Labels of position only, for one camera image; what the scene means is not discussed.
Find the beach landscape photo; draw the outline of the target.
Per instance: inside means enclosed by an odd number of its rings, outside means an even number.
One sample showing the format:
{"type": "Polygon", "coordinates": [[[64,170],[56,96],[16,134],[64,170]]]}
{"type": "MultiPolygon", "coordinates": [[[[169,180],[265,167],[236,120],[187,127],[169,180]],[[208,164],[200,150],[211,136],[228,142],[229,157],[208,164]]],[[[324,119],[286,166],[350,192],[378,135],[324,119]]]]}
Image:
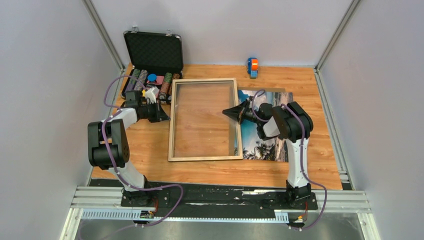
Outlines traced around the beach landscape photo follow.
{"type": "MultiPolygon", "coordinates": [[[[293,102],[291,92],[269,92],[259,94],[254,100],[254,110],[258,111],[262,103],[272,106],[293,102]]],[[[284,139],[262,140],[258,136],[257,124],[248,120],[241,124],[242,155],[246,160],[288,162],[288,147],[284,139]]]]}

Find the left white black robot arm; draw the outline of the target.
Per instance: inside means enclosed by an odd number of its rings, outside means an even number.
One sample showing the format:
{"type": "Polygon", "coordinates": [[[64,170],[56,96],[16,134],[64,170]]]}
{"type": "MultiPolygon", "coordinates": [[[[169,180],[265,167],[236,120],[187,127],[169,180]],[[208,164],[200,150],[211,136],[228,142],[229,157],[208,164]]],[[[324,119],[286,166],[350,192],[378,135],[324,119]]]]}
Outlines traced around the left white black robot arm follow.
{"type": "Polygon", "coordinates": [[[111,172],[123,185],[125,193],[134,193],[140,206],[149,206],[153,201],[147,178],[136,170],[130,161],[127,128],[139,120],[158,123],[170,120],[161,104],[152,97],[143,97],[140,91],[129,91],[115,114],[87,126],[88,160],[90,165],[111,172]]]}

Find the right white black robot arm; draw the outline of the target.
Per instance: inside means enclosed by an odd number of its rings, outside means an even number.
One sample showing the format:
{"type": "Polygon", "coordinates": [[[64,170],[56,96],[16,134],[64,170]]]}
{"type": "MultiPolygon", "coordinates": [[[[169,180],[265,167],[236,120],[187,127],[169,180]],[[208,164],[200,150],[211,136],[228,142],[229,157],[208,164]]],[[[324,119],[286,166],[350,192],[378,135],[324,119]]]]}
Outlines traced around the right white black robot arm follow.
{"type": "Polygon", "coordinates": [[[247,120],[256,124],[261,140],[280,139],[287,145],[288,177],[283,202],[298,209],[312,195],[307,170],[307,147],[314,124],[311,117],[295,101],[280,106],[261,103],[257,110],[252,100],[222,110],[238,124],[247,120]]]}

